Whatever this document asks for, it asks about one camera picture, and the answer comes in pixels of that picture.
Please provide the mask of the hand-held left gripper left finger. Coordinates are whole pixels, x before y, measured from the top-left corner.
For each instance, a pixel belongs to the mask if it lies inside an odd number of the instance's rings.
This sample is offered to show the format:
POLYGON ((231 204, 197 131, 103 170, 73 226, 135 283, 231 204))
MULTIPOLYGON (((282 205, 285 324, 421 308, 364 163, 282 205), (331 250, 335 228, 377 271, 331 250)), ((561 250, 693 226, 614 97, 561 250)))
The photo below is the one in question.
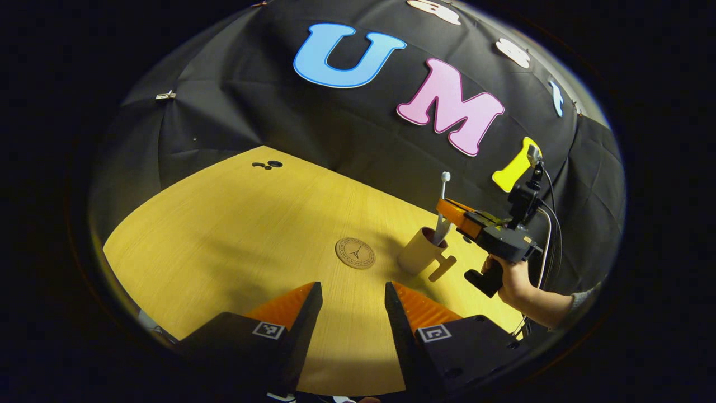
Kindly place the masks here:
POLYGON ((215 393, 287 397, 296 392, 322 304, 321 283, 310 282, 246 315, 217 314, 179 342, 179 354, 215 393))

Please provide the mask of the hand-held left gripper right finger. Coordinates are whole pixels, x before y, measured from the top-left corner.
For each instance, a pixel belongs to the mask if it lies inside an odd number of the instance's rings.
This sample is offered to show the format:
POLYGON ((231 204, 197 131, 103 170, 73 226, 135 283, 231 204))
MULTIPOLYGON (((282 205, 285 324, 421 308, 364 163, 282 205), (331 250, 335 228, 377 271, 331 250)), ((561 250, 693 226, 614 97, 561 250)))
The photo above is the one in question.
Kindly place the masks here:
POLYGON ((490 318, 463 318, 401 283, 386 284, 384 306, 412 400, 480 400, 521 358, 521 342, 490 318))

